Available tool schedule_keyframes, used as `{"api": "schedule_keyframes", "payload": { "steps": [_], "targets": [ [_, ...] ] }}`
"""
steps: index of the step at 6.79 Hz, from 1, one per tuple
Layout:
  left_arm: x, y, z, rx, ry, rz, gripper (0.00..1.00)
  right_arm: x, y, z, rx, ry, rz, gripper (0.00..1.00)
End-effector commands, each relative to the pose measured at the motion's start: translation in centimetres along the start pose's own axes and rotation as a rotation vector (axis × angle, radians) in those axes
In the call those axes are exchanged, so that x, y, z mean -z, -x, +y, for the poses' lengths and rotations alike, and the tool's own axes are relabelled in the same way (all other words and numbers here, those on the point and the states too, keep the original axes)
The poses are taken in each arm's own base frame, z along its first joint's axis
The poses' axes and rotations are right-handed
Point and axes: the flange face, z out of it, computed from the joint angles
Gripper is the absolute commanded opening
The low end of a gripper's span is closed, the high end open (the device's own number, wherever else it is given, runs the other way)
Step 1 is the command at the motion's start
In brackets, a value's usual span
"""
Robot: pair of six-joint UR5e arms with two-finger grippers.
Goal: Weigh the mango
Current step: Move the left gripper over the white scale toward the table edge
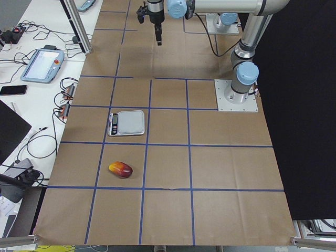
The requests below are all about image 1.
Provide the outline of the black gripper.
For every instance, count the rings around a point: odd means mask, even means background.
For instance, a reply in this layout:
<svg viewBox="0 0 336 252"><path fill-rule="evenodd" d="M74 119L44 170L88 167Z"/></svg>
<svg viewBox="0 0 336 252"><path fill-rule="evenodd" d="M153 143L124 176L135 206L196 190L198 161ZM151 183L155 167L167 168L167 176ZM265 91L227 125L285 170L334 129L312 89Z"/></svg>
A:
<svg viewBox="0 0 336 252"><path fill-rule="evenodd" d="M158 46L162 45L162 23L164 16L164 0L147 0L150 22L154 24L155 39Z"/></svg>

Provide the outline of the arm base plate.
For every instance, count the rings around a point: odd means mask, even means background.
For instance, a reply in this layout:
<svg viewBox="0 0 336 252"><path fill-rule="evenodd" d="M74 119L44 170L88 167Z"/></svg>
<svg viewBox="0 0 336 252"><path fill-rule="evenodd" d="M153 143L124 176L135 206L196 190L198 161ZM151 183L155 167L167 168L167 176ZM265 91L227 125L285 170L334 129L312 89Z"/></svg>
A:
<svg viewBox="0 0 336 252"><path fill-rule="evenodd" d="M238 35L238 14L206 14L206 26L209 34Z"/></svg>
<svg viewBox="0 0 336 252"><path fill-rule="evenodd" d="M252 87L245 94L236 93L232 80L215 79L216 101L219 112L258 112L255 92Z"/></svg>

